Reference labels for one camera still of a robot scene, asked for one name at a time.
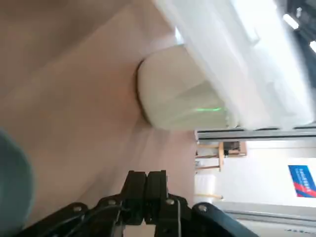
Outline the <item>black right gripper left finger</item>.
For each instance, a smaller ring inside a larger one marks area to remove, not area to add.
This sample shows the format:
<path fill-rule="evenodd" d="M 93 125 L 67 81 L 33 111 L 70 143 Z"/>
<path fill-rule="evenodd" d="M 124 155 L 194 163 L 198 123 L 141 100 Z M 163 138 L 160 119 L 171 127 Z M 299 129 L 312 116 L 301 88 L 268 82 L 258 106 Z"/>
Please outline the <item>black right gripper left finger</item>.
<path fill-rule="evenodd" d="M 126 225 L 143 221 L 146 173 L 129 171 L 119 194 L 95 207 L 73 202 L 16 234 L 18 237 L 121 237 Z"/>

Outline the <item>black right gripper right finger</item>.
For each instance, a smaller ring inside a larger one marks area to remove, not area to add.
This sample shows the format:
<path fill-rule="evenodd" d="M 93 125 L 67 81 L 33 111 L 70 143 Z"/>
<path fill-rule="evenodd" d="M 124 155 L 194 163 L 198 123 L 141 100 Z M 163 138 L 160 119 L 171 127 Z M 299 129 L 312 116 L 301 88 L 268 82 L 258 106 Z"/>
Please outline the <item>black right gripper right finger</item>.
<path fill-rule="evenodd" d="M 188 206 L 167 188 L 165 170 L 149 172 L 145 189 L 145 222 L 156 237 L 252 237 L 253 232 L 207 202 Z"/>

